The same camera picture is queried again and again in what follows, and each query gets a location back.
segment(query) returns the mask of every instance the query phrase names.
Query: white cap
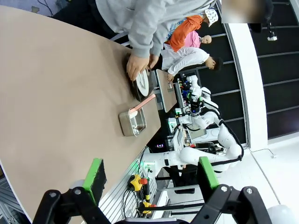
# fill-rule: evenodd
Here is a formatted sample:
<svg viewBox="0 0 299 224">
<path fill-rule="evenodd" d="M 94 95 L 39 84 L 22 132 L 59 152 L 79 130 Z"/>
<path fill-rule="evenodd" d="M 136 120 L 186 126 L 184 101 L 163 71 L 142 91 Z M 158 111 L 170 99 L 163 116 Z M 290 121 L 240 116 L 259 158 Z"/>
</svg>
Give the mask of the white cap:
<svg viewBox="0 0 299 224">
<path fill-rule="evenodd" d="M 214 9 L 206 9 L 205 14 L 207 18 L 209 19 L 209 27 L 218 21 L 218 14 Z"/>
</svg>

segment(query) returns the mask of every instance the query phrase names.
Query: metal container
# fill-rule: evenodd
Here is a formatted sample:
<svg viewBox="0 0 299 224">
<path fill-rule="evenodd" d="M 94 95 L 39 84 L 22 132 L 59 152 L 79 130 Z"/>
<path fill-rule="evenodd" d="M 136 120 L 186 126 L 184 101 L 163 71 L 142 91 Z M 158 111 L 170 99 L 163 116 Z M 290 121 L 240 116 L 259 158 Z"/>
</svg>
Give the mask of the metal container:
<svg viewBox="0 0 299 224">
<path fill-rule="evenodd" d="M 140 108 L 137 115 L 130 119 L 130 109 L 126 112 L 120 113 L 118 117 L 121 122 L 123 135 L 137 137 L 146 128 L 145 116 L 143 113 L 143 108 Z"/>
</svg>

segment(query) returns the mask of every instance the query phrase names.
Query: beige tabletop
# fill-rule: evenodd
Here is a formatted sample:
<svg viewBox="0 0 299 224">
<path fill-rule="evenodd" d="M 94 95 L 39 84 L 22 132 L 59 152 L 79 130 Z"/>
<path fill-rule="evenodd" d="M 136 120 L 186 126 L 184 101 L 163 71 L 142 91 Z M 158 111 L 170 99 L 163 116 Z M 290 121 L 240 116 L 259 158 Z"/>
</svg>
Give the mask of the beige tabletop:
<svg viewBox="0 0 299 224">
<path fill-rule="evenodd" d="M 176 94 L 174 89 L 173 91 L 168 92 L 169 83 L 166 78 L 168 73 L 162 70 L 156 70 L 156 73 L 157 73 L 157 78 L 160 86 L 164 109 L 165 112 L 168 112 L 177 103 Z"/>
<path fill-rule="evenodd" d="M 160 128 L 124 137 L 118 114 L 138 104 L 121 61 L 130 50 L 54 19 L 0 6 L 0 160 L 27 215 L 45 191 L 62 193 L 104 158 L 104 194 Z"/>
</svg>

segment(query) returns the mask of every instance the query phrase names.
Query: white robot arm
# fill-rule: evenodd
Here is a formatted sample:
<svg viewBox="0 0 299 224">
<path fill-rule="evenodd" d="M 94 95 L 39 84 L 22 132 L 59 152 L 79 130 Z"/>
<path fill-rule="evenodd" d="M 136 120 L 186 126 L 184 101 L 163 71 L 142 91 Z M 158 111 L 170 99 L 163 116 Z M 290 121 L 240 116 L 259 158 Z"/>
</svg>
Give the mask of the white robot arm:
<svg viewBox="0 0 299 224">
<path fill-rule="evenodd" d="M 226 149 L 225 155 L 206 153 L 201 150 L 185 147 L 181 151 L 171 151 L 166 153 L 144 154 L 143 168 L 149 177 L 157 176 L 162 167 L 181 166 L 186 164 L 197 165 L 199 157 L 206 156 L 211 162 L 214 170 L 225 171 L 234 166 L 243 157 L 243 148 L 237 137 L 229 130 L 224 121 L 220 118 L 218 105 L 210 99 L 210 91 L 201 88 L 197 84 L 197 77 L 191 76 L 187 80 L 192 83 L 191 92 L 191 115 L 182 117 L 181 123 L 197 124 L 200 129 L 206 129 L 215 123 L 220 127 L 218 142 Z M 200 115 L 200 104 L 209 109 L 204 115 Z"/>
<path fill-rule="evenodd" d="M 223 123 L 215 112 L 207 112 L 203 116 L 191 117 L 193 122 L 201 128 L 206 128 L 212 123 L 216 123 L 220 127 L 218 134 L 218 142 L 226 148 L 225 155 L 217 155 L 206 153 L 201 150 L 184 147 L 180 152 L 171 151 L 166 153 L 150 153 L 143 155 L 143 168 L 149 177 L 155 177 L 161 168 L 169 166 L 181 166 L 186 164 L 197 165 L 199 158 L 208 157 L 212 163 L 214 170 L 225 171 L 229 167 L 234 166 L 242 157 L 241 144 L 237 142 L 235 137 L 229 132 L 225 123 Z"/>
</svg>

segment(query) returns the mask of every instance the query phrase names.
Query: black wall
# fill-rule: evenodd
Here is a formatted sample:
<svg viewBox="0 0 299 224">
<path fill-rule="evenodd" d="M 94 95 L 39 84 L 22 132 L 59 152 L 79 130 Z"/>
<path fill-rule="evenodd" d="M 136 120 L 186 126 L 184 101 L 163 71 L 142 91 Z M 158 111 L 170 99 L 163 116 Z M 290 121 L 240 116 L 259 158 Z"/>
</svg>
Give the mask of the black wall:
<svg viewBox="0 0 299 224">
<path fill-rule="evenodd" d="M 288 0 L 273 1 L 272 29 L 252 33 L 263 79 L 268 139 L 299 131 L 299 26 Z"/>
<path fill-rule="evenodd" d="M 219 106 L 222 118 L 230 128 L 236 133 L 241 143 L 246 143 L 246 132 L 242 98 L 238 76 L 234 63 L 233 54 L 229 45 L 228 36 L 219 21 L 210 28 L 203 23 L 197 31 L 200 36 L 212 36 L 211 44 L 202 44 L 202 48 L 210 56 L 221 57 L 225 64 L 220 72 L 215 72 L 205 68 L 205 65 L 195 65 L 184 68 L 180 73 L 185 75 L 198 75 L 201 86 L 208 88 L 212 93 L 212 101 Z"/>
</svg>

